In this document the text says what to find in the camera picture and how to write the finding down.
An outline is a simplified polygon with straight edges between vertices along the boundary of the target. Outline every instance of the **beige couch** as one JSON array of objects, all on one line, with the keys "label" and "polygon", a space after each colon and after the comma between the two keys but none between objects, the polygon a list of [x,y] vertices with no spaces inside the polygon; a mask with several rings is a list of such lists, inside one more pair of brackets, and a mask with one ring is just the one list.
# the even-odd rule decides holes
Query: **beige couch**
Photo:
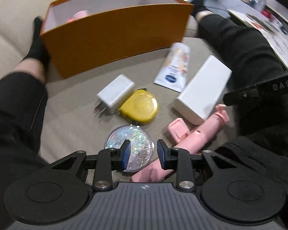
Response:
[{"label": "beige couch", "polygon": [[[49,3],[54,0],[0,0],[0,77],[11,71],[26,55],[31,44],[32,21],[36,16],[45,16]],[[190,21],[186,36],[194,36],[195,22]],[[184,38],[191,48],[191,63],[188,79],[212,53],[204,41]],[[127,122],[118,115],[98,118],[94,114],[96,94],[123,73],[136,82],[139,88],[147,87],[157,99],[159,113],[144,129],[156,143],[163,138],[171,146],[173,142],[166,127],[179,116],[172,109],[178,93],[153,84],[167,49],[144,53],[116,61],[62,80],[53,65],[50,66],[47,89],[49,101],[46,107],[41,139],[41,156],[53,162],[76,150],[96,154],[103,149],[110,132]],[[214,145],[226,141],[229,126],[218,135]]]}]

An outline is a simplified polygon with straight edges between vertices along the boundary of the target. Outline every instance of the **round compact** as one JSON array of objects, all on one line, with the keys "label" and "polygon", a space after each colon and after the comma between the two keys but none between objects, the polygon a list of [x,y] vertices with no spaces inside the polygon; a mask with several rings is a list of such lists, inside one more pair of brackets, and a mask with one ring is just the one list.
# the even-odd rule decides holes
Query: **round compact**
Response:
[{"label": "round compact", "polygon": [[138,172],[147,166],[154,154],[154,143],[149,135],[137,125],[120,126],[111,132],[105,148],[119,149],[124,140],[130,140],[131,152],[126,172]]}]

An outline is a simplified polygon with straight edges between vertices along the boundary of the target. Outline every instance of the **pink phone holder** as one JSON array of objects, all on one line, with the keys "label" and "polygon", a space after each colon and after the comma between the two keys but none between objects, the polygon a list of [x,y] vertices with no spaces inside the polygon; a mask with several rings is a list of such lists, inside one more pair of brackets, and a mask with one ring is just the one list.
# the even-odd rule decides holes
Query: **pink phone holder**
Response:
[{"label": "pink phone holder", "polygon": [[[212,141],[217,133],[229,122],[226,106],[218,104],[213,113],[204,123],[190,131],[182,118],[175,119],[168,125],[168,131],[176,141],[175,147],[186,149],[190,154],[197,153],[207,142]],[[163,170],[159,160],[155,160],[131,177],[133,182],[158,182],[173,170]]]}]

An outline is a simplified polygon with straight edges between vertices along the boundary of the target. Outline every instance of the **foot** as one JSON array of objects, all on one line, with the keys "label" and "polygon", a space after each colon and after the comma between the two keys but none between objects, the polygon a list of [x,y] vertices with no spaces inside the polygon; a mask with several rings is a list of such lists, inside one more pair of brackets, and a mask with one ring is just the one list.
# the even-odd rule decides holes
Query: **foot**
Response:
[{"label": "foot", "polygon": [[39,60],[40,62],[42,62],[45,70],[47,71],[50,56],[44,45],[43,39],[40,37],[43,21],[40,17],[36,17],[33,23],[34,23],[34,32],[32,37],[32,45],[30,47],[28,54],[24,57],[24,59],[33,58]]},{"label": "foot", "polygon": [[196,14],[200,11],[209,10],[204,6],[205,0],[193,0],[191,3],[194,5],[193,11],[191,13],[192,16],[196,16]]}]

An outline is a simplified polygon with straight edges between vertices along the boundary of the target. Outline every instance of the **person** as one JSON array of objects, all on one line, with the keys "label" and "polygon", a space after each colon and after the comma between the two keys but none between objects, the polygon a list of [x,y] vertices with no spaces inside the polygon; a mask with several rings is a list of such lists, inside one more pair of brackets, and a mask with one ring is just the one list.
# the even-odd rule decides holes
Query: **person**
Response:
[{"label": "person", "polygon": [[[284,75],[266,39],[239,27],[193,0],[192,16],[200,36],[231,68],[235,89]],[[47,91],[45,73],[50,56],[34,20],[32,46],[13,72],[0,80],[0,229],[11,224],[3,195],[9,184],[46,165],[38,156]],[[288,198],[288,97],[241,110],[241,137],[216,151],[280,184]],[[288,199],[281,218],[288,227]]]}]

